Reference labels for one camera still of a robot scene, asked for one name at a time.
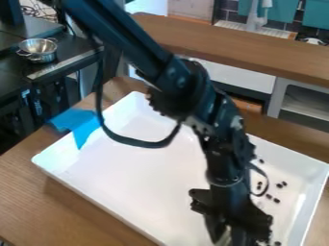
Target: white tray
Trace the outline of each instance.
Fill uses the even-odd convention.
[[[122,135],[160,140],[175,123],[148,106],[144,95],[132,92],[104,111],[106,123]],[[274,216],[272,241],[302,245],[325,185],[327,164],[255,136],[259,165],[270,178],[269,194],[281,200],[253,198]],[[183,127],[164,149],[141,149],[109,139],[101,129],[78,150],[66,135],[32,161],[45,173],[75,190],[157,243],[173,246],[212,245],[201,215],[190,210],[189,190],[208,188],[205,158],[198,140]],[[264,179],[252,174],[253,187]],[[286,188],[275,184],[286,181]]]

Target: blue cloth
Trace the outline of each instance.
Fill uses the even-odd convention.
[[[78,149],[86,143],[90,134],[100,127],[93,111],[69,109],[49,121],[60,133],[70,130],[73,132]]]
[[[329,29],[329,0],[307,0],[303,25]]]
[[[264,16],[263,0],[259,1],[258,15]],[[268,10],[268,19],[292,23],[299,0],[273,0],[273,7]],[[249,15],[252,0],[239,0],[239,14]]]

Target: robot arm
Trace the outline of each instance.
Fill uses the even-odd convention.
[[[63,10],[82,29],[123,51],[149,83],[150,105],[155,111],[191,126],[198,135],[210,189],[190,191],[191,209],[204,215],[213,243],[228,228],[233,245],[268,242],[272,218],[250,199],[250,170],[264,173],[250,163],[254,146],[237,107],[224,92],[214,90],[207,71],[199,63],[165,51],[113,0],[63,0]],[[170,143],[143,142],[116,135],[104,125],[103,129],[114,140],[138,147]]]

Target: metal bowl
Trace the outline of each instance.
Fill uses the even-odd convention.
[[[57,44],[49,38],[30,38],[20,42],[19,49],[34,55],[45,55],[55,52]]]
[[[54,38],[30,38],[19,43],[18,56],[34,63],[52,62],[56,58],[57,44]]]

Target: wooden table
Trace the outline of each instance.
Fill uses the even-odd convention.
[[[134,18],[175,54],[329,87],[328,48],[164,16]]]
[[[104,107],[145,87],[114,79],[105,87]],[[94,95],[79,107],[94,108]],[[329,135],[265,116],[244,114],[249,133],[329,162]],[[154,245],[74,192],[47,178],[31,157],[61,136],[42,127],[0,157],[0,235],[17,246]],[[329,188],[319,203],[308,246],[329,245]]]

